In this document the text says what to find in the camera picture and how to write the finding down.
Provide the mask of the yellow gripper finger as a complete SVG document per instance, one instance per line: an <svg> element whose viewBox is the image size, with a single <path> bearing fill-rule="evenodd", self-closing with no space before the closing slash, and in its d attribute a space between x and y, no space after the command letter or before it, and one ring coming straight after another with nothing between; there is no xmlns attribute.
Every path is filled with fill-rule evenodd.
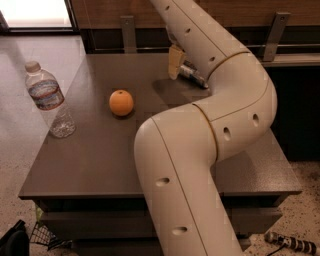
<svg viewBox="0 0 320 256"><path fill-rule="evenodd" d="M185 59L185 52L178 46L172 45L169 48L168 74L172 80L176 80L179 74L180 66Z"/></svg>

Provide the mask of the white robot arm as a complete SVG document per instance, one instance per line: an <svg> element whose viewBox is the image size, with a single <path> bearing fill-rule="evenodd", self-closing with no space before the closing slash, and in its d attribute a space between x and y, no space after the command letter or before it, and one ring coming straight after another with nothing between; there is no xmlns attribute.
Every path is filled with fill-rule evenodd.
<svg viewBox="0 0 320 256"><path fill-rule="evenodd" d="M135 137L136 170L163 254L243 256L210 169L269 130L274 85L195 0L150 1L212 90L149 118Z"/></svg>

